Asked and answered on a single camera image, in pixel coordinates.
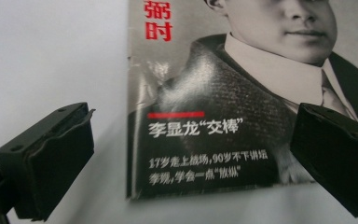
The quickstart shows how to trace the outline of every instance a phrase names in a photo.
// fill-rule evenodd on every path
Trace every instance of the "red line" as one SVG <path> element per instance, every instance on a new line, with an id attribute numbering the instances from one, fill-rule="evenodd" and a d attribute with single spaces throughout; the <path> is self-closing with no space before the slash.
<path id="1" fill-rule="evenodd" d="M 203 111 L 194 112 L 175 112 L 175 113 L 148 113 L 149 119 L 184 119 L 184 118 L 203 118 L 205 113 Z"/>

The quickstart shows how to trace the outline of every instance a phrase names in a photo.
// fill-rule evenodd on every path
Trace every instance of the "necktie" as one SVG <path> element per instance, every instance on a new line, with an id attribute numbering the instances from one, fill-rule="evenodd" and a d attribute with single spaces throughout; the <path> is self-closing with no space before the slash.
<path id="1" fill-rule="evenodd" d="M 322 85 L 322 92 L 323 92 L 323 101 L 322 106 L 335 110 L 339 112 L 342 115 L 349 116 L 347 109 L 345 106 L 341 103 L 336 93 L 333 91 L 333 88 L 328 82 L 327 76 L 324 73 L 324 70 L 322 70 L 323 76 L 324 76 L 324 84 Z"/>

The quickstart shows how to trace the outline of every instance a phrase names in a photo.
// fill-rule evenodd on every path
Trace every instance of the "man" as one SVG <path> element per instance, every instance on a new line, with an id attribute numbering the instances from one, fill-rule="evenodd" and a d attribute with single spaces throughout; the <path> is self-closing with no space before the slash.
<path id="1" fill-rule="evenodd" d="M 205 2 L 227 17 L 231 32 L 194 42 L 185 70 L 161 88 L 151 110 L 204 111 L 207 120 L 243 124 L 234 134 L 175 139 L 173 151 L 263 148 L 273 159 L 242 163 L 246 174 L 238 182 L 205 185 L 212 189 L 312 181 L 289 151 L 299 104 L 358 120 L 358 69 L 332 53 L 337 26 L 328 0 Z"/>

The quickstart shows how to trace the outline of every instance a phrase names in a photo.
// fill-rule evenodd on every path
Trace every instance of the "man's nose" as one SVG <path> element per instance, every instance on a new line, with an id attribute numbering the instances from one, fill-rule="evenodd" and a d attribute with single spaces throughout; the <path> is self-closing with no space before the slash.
<path id="1" fill-rule="evenodd" d="M 285 16 L 290 20 L 315 21 L 315 15 L 310 10 L 310 0 L 286 0 Z"/>

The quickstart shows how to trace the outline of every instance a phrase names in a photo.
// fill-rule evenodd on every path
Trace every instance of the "white shirt collar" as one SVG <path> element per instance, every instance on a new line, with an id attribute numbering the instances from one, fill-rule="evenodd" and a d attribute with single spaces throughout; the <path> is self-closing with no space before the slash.
<path id="1" fill-rule="evenodd" d="M 291 103 L 289 107 L 293 108 L 291 105 L 295 104 L 295 111 L 300 103 L 322 104 L 323 69 L 339 100 L 347 108 L 350 117 L 358 120 L 339 86 L 328 59 L 325 60 L 322 67 L 299 63 L 246 45 L 231 34 L 227 34 L 225 50 L 261 85 Z"/>

